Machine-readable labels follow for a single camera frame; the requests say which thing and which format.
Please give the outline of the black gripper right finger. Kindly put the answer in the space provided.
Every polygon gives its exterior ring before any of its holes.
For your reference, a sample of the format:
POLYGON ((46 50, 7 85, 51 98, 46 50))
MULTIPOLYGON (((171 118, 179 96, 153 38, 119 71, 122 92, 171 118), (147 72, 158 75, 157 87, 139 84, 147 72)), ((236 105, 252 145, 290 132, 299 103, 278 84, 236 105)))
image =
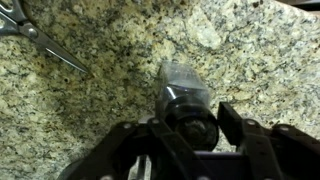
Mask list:
POLYGON ((244 155, 254 180, 320 180, 320 141, 288 124, 261 126, 220 102, 218 124, 244 155))

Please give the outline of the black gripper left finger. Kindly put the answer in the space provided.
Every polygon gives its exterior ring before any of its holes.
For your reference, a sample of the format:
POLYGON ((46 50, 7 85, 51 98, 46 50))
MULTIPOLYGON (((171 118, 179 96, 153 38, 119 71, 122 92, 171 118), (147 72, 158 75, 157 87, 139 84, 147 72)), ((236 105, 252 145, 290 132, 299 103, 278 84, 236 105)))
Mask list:
POLYGON ((150 180, 197 180, 207 167, 163 121, 121 122, 85 157, 68 165, 57 180, 128 180, 139 156, 151 160, 150 180))

